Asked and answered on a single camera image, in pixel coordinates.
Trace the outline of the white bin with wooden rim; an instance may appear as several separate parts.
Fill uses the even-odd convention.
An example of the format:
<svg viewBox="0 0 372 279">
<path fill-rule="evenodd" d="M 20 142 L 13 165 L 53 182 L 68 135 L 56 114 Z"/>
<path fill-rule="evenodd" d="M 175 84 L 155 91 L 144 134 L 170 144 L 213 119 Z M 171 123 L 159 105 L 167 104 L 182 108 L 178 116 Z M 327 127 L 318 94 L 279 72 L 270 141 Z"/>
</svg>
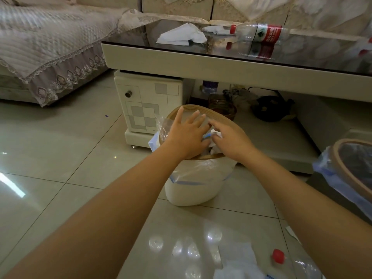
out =
<svg viewBox="0 0 372 279">
<path fill-rule="evenodd" d="M 183 112 L 183 121 L 186 120 L 192 113 L 195 111 L 200 111 L 201 115 L 206 114 L 207 118 L 205 121 L 205 124 L 208 123 L 209 119 L 221 121 L 225 125 L 229 125 L 232 128 L 238 129 L 238 125 L 236 125 L 233 121 L 229 120 L 228 118 L 224 117 L 223 115 L 212 111 L 211 109 L 208 109 L 206 107 L 194 105 L 194 104 L 187 104 L 184 105 L 184 112 Z M 170 118 L 172 121 L 174 120 L 176 113 L 178 111 L 179 107 L 174 109 L 167 118 Z M 218 156 L 224 155 L 222 154 L 216 154 L 216 155 L 207 155 L 206 158 L 216 158 Z M 178 183 L 172 183 L 170 179 L 167 180 L 167 182 L 164 185 L 165 188 L 165 194 L 167 199 L 170 203 L 172 203 L 175 206 L 194 206 L 199 205 L 201 203 L 207 202 L 211 200 L 212 198 L 216 197 L 216 195 L 221 191 L 224 184 L 227 182 L 218 182 L 215 184 L 204 184 L 204 185 L 184 185 L 184 184 L 178 184 Z"/>
</svg>

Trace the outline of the flat white tissue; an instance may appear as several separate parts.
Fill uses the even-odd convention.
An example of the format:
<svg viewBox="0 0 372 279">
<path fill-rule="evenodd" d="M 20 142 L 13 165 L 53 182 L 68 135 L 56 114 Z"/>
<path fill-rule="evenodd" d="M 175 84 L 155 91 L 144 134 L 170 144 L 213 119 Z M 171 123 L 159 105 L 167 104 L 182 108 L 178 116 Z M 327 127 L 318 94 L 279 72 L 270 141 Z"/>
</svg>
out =
<svg viewBox="0 0 372 279">
<path fill-rule="evenodd" d="M 218 251 L 222 268 L 215 270 L 213 279 L 265 279 L 250 242 L 220 244 Z"/>
</svg>

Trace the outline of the black rounded object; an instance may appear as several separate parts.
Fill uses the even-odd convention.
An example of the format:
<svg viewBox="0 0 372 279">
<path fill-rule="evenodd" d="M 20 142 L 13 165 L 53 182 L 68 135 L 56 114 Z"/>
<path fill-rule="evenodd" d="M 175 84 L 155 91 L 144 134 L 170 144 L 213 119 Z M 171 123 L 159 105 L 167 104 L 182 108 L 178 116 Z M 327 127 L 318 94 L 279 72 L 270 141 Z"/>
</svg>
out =
<svg viewBox="0 0 372 279">
<path fill-rule="evenodd" d="M 285 100 L 280 96 L 262 96 L 250 106 L 254 116 L 264 122 L 278 122 L 292 117 L 292 99 Z"/>
</svg>

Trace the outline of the person's right hand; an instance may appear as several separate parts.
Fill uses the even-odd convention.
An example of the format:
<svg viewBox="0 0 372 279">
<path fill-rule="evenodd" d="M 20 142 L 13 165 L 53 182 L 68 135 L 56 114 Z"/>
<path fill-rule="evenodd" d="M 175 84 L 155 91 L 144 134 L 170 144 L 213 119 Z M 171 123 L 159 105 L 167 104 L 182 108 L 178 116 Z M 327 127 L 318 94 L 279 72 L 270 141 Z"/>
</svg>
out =
<svg viewBox="0 0 372 279">
<path fill-rule="evenodd" d="M 222 133 L 223 142 L 218 146 L 222 153 L 230 159 L 248 165 L 257 149 L 242 129 L 234 129 L 216 120 L 209 120 L 216 131 Z"/>
</svg>

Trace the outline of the dark bin with wooden rim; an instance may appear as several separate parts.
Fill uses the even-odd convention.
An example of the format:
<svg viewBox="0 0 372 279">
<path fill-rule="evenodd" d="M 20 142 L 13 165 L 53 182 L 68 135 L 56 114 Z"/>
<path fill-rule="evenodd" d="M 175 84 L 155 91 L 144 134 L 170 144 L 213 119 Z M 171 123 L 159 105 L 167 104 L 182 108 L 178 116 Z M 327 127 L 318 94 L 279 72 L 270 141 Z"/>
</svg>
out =
<svg viewBox="0 0 372 279">
<path fill-rule="evenodd" d="M 342 139 L 328 151 L 332 187 L 352 202 L 372 225 L 372 142 Z"/>
</svg>

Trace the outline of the crushed red-cap plastic bottle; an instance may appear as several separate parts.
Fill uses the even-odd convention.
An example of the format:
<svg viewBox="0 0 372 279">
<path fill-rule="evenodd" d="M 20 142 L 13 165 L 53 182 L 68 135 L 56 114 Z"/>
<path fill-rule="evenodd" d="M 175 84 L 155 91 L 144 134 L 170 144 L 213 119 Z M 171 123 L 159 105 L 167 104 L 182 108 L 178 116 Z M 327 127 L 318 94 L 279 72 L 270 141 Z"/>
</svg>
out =
<svg viewBox="0 0 372 279">
<path fill-rule="evenodd" d="M 281 272 L 282 278 L 288 278 L 284 271 L 290 269 L 294 271 L 298 279 L 323 279 L 323 274 L 314 261 L 310 258 L 300 257 L 298 259 L 291 259 L 280 249 L 274 249 L 271 255 L 271 261 L 274 268 Z"/>
</svg>

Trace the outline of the small white paper scrap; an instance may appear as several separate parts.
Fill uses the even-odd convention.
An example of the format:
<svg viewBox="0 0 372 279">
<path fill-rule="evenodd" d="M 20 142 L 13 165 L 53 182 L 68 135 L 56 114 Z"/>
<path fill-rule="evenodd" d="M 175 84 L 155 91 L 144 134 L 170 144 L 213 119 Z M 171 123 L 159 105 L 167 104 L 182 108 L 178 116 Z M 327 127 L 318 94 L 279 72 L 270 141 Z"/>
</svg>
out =
<svg viewBox="0 0 372 279">
<path fill-rule="evenodd" d="M 301 241 L 299 240 L 299 238 L 297 237 L 297 235 L 295 234 L 295 232 L 292 230 L 290 226 L 286 226 L 285 229 L 289 235 L 291 235 L 294 239 L 298 241 L 298 243 L 302 245 Z"/>
</svg>

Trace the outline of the cream glass-top coffee table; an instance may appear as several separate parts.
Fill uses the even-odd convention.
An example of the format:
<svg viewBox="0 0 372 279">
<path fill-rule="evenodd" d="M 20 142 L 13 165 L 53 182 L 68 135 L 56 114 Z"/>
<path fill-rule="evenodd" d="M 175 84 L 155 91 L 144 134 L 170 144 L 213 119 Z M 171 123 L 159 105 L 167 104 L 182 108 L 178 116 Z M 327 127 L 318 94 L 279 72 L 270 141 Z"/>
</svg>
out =
<svg viewBox="0 0 372 279">
<path fill-rule="evenodd" d="M 239 110 L 235 123 L 254 145 L 290 171 L 312 173 L 312 163 L 339 139 L 372 142 L 372 53 L 358 56 L 368 38 L 293 29 L 268 47 L 208 34 L 205 44 L 156 44 L 181 24 L 148 24 L 142 40 L 102 42 L 106 65 L 138 75 L 178 77 L 276 91 L 293 99 L 297 122 L 263 122 Z"/>
</svg>

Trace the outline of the beige sofa with lace throw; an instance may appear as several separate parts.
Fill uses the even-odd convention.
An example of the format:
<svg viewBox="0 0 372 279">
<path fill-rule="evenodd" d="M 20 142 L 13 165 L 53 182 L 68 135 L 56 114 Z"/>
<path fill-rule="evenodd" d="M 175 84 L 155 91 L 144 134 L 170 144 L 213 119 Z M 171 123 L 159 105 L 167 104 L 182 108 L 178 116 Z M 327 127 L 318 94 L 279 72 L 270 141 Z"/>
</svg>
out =
<svg viewBox="0 0 372 279">
<path fill-rule="evenodd" d="M 287 28 L 372 36 L 372 0 L 76 0 L 207 21 L 261 22 Z"/>
</svg>

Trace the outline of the brown glass bowl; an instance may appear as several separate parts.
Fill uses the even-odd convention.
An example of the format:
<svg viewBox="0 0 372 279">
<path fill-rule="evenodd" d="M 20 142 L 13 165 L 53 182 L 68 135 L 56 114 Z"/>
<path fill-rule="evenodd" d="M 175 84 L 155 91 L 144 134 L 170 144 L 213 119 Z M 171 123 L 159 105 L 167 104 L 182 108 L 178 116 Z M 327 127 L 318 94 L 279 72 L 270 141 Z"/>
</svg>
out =
<svg viewBox="0 0 372 279">
<path fill-rule="evenodd" d="M 229 120 L 235 119 L 237 108 L 228 95 L 224 94 L 211 94 L 208 97 L 208 108 L 223 115 Z"/>
</svg>

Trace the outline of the person's right forearm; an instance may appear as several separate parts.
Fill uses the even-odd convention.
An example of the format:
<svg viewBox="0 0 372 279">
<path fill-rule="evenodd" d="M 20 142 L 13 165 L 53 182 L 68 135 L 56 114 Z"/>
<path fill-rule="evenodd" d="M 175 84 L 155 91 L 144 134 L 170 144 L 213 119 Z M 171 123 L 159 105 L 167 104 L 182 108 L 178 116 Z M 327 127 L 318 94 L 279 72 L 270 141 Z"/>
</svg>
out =
<svg viewBox="0 0 372 279">
<path fill-rule="evenodd" d="M 235 159 L 259 180 L 327 279 L 372 279 L 372 226 L 255 148 Z"/>
</svg>

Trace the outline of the person's left hand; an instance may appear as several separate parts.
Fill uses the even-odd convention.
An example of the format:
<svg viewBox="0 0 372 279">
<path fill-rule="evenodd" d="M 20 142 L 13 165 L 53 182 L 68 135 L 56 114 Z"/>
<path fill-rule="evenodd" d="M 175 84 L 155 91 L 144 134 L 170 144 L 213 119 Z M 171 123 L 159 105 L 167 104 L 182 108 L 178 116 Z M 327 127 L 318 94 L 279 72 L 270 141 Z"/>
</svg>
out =
<svg viewBox="0 0 372 279">
<path fill-rule="evenodd" d="M 192 159 L 209 147 L 211 139 L 205 139 L 204 135 L 211 126 L 205 124 L 205 120 L 201 127 L 196 127 L 195 119 L 199 116 L 201 116 L 200 111 L 195 111 L 182 121 L 183 126 L 179 128 L 174 128 L 173 122 L 165 142 L 159 148 L 166 161 L 180 162 L 184 159 Z"/>
</svg>

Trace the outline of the large white tissue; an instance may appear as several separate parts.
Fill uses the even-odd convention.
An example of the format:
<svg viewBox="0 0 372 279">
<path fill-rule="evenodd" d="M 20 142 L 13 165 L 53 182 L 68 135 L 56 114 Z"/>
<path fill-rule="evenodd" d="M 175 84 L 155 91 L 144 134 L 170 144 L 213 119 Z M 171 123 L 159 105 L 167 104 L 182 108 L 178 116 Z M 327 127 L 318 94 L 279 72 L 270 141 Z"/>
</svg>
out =
<svg viewBox="0 0 372 279">
<path fill-rule="evenodd" d="M 185 23 L 177 28 L 162 33 L 156 44 L 189 46 L 189 42 L 204 44 L 208 41 L 205 34 L 194 24 Z"/>
</svg>

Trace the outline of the purple-cap plastic bottle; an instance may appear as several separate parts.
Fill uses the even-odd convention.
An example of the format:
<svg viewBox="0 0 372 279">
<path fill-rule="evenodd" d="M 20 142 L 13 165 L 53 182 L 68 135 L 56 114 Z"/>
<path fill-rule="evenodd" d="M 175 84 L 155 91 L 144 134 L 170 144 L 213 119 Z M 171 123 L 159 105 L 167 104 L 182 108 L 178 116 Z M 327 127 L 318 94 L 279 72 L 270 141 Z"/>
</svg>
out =
<svg viewBox="0 0 372 279">
<path fill-rule="evenodd" d="M 218 92 L 218 85 L 218 82 L 203 80 L 201 91 L 204 94 L 216 94 Z"/>
</svg>

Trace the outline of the sofa with quilted lace cover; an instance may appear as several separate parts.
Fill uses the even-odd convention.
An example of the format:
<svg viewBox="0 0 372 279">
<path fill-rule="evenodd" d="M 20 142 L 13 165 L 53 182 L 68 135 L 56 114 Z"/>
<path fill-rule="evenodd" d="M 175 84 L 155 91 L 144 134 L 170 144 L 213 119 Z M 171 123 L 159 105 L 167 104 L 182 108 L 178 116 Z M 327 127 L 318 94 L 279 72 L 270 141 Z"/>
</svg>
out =
<svg viewBox="0 0 372 279">
<path fill-rule="evenodd" d="M 135 9 L 0 0 L 0 99 L 48 106 L 106 72 L 101 43 L 154 22 Z"/>
</svg>

